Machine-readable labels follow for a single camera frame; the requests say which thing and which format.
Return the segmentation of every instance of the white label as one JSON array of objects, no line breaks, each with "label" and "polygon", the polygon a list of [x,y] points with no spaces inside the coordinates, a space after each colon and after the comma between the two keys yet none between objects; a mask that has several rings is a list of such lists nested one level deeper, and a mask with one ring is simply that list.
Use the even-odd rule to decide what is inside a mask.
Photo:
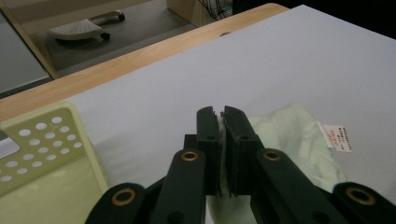
[{"label": "white label", "polygon": [[318,122],[318,126],[326,136],[325,139],[328,147],[333,147],[337,151],[352,152],[347,137],[347,129],[343,125],[328,125]]}]

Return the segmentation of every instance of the yellow-green basket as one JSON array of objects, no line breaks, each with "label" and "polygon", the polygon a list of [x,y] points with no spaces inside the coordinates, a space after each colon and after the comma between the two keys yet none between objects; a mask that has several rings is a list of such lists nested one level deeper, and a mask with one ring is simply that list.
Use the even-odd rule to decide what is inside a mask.
[{"label": "yellow-green basket", "polygon": [[84,223],[108,184],[74,105],[47,105],[0,127],[17,147],[0,145],[0,223]]}]

